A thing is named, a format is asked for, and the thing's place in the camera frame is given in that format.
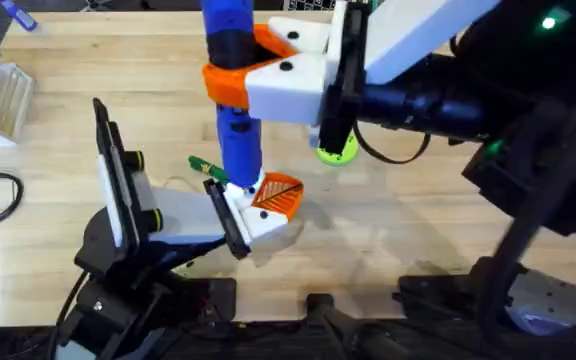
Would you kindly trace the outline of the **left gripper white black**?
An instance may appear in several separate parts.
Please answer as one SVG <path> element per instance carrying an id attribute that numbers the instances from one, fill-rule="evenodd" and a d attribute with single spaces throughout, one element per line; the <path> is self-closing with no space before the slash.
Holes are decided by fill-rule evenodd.
<path id="1" fill-rule="evenodd" d="M 250 244 L 290 222 L 303 197 L 303 183 L 278 172 L 264 173 L 250 189 L 228 184 L 247 240 L 224 186 L 213 180 L 204 185 L 200 194 L 142 182 L 133 200 L 140 206 L 136 213 L 122 214 L 119 201 L 109 198 L 85 226 L 74 263 L 96 278 L 149 278 L 222 245 L 242 259 Z"/>

